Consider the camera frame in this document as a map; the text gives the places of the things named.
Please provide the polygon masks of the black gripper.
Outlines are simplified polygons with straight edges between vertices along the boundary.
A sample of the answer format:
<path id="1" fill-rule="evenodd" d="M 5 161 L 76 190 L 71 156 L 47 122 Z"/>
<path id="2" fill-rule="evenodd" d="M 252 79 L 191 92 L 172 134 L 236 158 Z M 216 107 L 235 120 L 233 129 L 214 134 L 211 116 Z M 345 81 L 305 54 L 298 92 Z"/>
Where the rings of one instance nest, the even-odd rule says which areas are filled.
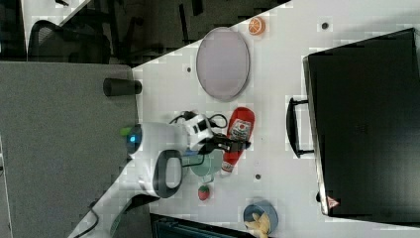
<path id="1" fill-rule="evenodd" d="M 230 149 L 247 149 L 251 145 L 248 141 L 232 142 L 226 135 L 215 134 L 212 138 L 204 139 L 199 155 L 207 155 L 214 150 L 229 151 Z"/>

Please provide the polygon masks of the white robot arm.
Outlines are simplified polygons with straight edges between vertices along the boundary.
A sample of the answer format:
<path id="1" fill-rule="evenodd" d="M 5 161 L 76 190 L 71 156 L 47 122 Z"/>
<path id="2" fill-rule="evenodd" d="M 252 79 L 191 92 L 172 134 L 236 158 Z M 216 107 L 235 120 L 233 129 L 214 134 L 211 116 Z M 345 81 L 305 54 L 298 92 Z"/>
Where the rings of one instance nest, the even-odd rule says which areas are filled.
<path id="1" fill-rule="evenodd" d="M 240 152 L 248 139 L 230 139 L 212 129 L 216 123 L 203 114 L 184 111 L 180 123 L 143 122 L 127 136 L 130 160 L 116 180 L 93 203 L 67 238 L 111 238 L 115 220 L 133 197 L 169 198 L 182 183 L 182 159 L 215 150 Z"/>

